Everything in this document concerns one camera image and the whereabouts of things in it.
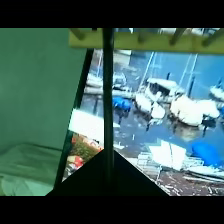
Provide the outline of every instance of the yellow beam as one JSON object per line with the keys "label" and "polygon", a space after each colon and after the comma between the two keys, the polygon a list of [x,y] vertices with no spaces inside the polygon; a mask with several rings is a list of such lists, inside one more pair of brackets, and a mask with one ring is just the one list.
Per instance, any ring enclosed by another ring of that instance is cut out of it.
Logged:
{"label": "yellow beam", "polygon": [[[79,40],[69,31],[69,46],[80,48],[102,48],[102,30],[83,31],[85,38]],[[139,33],[116,32],[114,48],[122,50],[143,50],[162,52],[183,52],[200,54],[224,54],[224,36],[218,38],[211,45],[204,47],[202,42],[206,39],[197,35],[182,35],[175,45],[170,45],[172,34],[148,33],[143,43],[138,41]]]}

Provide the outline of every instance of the screen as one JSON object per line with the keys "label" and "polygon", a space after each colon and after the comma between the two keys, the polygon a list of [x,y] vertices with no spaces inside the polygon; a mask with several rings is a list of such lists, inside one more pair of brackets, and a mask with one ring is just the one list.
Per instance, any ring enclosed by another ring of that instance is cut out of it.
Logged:
{"label": "screen", "polygon": [[[169,195],[223,195],[224,56],[114,51],[114,150]],[[72,112],[65,180],[104,149],[103,51]]]}

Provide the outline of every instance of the water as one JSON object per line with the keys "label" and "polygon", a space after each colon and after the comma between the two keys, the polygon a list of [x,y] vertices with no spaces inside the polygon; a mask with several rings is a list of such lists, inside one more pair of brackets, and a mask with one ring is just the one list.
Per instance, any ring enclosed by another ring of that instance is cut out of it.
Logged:
{"label": "water", "polygon": [[[141,78],[145,72],[151,52],[133,52],[130,59],[130,66],[137,69],[137,72],[123,69],[122,72],[127,77],[127,85],[137,90]],[[193,65],[195,55],[192,56],[185,75],[182,87],[186,89],[189,82],[190,70]],[[183,71],[185,69],[189,54],[174,54],[174,53],[158,53],[155,64],[160,64],[162,67],[151,68],[148,70],[148,77],[166,78],[168,72],[171,72],[170,80],[179,83]],[[96,65],[92,65],[92,71],[96,71]],[[209,99],[209,88],[216,85],[224,71],[224,56],[214,55],[198,55],[198,60],[195,66],[195,84],[192,90],[192,98]],[[100,68],[100,76],[102,76],[102,67]],[[81,109],[89,113],[95,113],[97,116],[103,117],[103,105],[99,100],[97,108],[94,110],[96,98],[94,96],[84,96]],[[114,111],[114,122],[119,122],[119,111]],[[191,143],[193,141],[202,141],[214,145],[220,156],[224,159],[223,138],[224,132],[222,124],[217,122],[213,129],[206,131],[203,137],[203,131],[195,128],[178,125],[177,129],[173,130],[172,123],[169,119],[164,119],[161,125],[152,125],[149,130],[146,130],[147,122],[143,116],[137,113],[134,105],[127,118],[122,118],[121,128],[114,130],[114,140],[125,148],[121,151],[127,157],[136,157],[142,151],[148,151],[147,143],[156,143],[157,139],[163,139],[171,143],[177,144],[191,152]]]}

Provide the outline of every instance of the green wall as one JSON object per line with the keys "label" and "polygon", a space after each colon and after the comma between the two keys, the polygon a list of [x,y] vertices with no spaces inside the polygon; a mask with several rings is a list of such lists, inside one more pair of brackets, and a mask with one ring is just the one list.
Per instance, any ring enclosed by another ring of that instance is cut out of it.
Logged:
{"label": "green wall", "polygon": [[0,153],[63,147],[85,53],[69,48],[67,28],[0,29]]}

